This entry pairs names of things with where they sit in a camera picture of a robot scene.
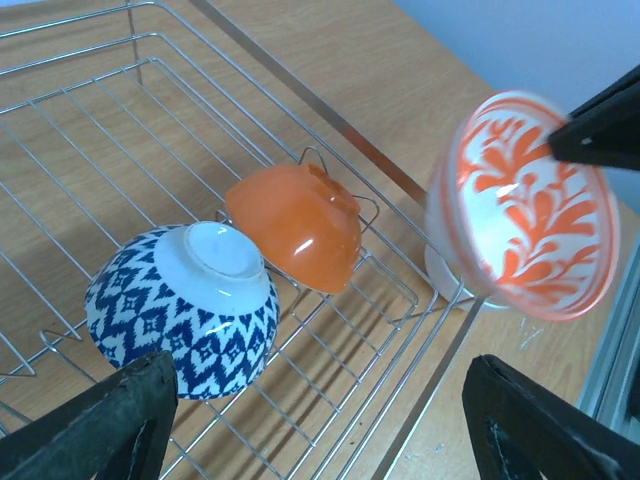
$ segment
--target white bowl with orange pattern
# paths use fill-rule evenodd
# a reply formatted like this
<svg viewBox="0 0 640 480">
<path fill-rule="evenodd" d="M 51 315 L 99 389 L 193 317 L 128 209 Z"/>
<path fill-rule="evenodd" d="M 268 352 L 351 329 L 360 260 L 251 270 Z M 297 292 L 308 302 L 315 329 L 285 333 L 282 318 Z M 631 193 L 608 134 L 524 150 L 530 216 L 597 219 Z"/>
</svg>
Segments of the white bowl with orange pattern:
<svg viewBox="0 0 640 480">
<path fill-rule="evenodd" d="M 438 250 L 476 293 L 551 321 L 580 317 L 602 299 L 620 243 L 604 173 L 551 156 L 546 139 L 566 122 L 530 92 L 489 98 L 436 166 L 426 216 Z"/>
</svg>

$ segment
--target orange bowl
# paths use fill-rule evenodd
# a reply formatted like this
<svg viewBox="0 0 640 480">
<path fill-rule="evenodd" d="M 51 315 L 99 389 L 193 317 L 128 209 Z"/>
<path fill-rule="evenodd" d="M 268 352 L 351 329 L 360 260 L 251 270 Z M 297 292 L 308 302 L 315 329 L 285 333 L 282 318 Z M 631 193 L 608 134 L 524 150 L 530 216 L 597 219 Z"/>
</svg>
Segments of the orange bowl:
<svg viewBox="0 0 640 480">
<path fill-rule="evenodd" d="M 276 165 L 226 194 L 233 224 L 273 265 L 309 288 L 341 292 L 362 242 L 360 205 L 313 164 Z"/>
</svg>

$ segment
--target dish rack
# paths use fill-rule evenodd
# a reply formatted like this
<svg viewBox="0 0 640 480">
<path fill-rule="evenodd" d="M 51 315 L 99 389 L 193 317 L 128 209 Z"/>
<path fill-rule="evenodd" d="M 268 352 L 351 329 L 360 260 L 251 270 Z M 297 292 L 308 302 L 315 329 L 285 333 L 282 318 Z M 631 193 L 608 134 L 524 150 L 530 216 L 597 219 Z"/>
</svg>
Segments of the dish rack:
<svg viewBox="0 0 640 480">
<path fill-rule="evenodd" d="M 276 271 L 283 313 L 267 370 L 231 398 L 180 402 L 162 478 L 383 477 L 482 301 L 413 409 L 390 416 L 455 306 L 419 267 L 422 210 L 402 201 L 424 191 L 220 10 L 191 4 L 126 3 L 0 33 L 0 435 L 113 372 L 83 294 L 116 248 L 160 224 L 229 222 L 235 181 L 313 161 L 362 206 L 352 281 L 322 295 Z M 186 5 L 216 32 L 184 20 Z M 379 463 L 359 462 L 366 448 Z"/>
</svg>

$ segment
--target orange leaf pattern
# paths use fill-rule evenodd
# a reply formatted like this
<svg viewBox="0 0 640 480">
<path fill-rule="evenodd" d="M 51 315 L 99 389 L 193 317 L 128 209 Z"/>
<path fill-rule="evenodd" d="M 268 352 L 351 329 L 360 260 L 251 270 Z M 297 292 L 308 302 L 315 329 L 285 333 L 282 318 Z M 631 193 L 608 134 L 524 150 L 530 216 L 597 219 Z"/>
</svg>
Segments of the orange leaf pattern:
<svg viewBox="0 0 640 480">
<path fill-rule="evenodd" d="M 466 158 L 465 152 L 479 135 L 486 139 L 481 143 L 480 157 L 474 162 Z M 543 188 L 538 186 L 534 192 L 538 177 L 523 169 L 551 154 L 543 136 L 540 126 L 527 126 L 515 116 L 480 123 L 461 142 L 463 160 L 459 164 L 458 188 L 468 182 L 473 182 L 476 193 L 505 187 L 501 194 L 496 194 L 496 202 L 505 205 L 505 214 L 522 237 L 509 240 L 502 274 L 494 278 L 498 284 L 513 289 L 514 294 L 535 298 L 533 303 L 537 305 L 551 305 L 580 291 L 586 277 L 576 275 L 573 268 L 595 263 L 600 247 L 594 239 L 594 244 L 568 260 L 548 255 L 559 250 L 554 236 L 595 236 L 596 226 L 587 217 L 596 212 L 597 205 L 591 199 L 581 198 L 588 197 L 586 187 L 568 194 L 569 182 L 578 173 L 570 164 L 558 162 L 554 181 Z"/>
</svg>

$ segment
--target blue and white bowl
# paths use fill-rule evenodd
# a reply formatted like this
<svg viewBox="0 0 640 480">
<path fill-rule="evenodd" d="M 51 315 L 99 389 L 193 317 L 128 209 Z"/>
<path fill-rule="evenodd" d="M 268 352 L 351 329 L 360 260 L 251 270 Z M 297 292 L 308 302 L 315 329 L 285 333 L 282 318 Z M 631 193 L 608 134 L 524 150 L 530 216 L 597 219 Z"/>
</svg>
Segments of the blue and white bowl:
<svg viewBox="0 0 640 480">
<path fill-rule="evenodd" d="M 255 244 L 214 222 L 139 235 L 93 278 L 89 332 L 117 368 L 151 351 L 173 354 L 178 395 L 239 392 L 264 370 L 280 315 Z"/>
</svg>

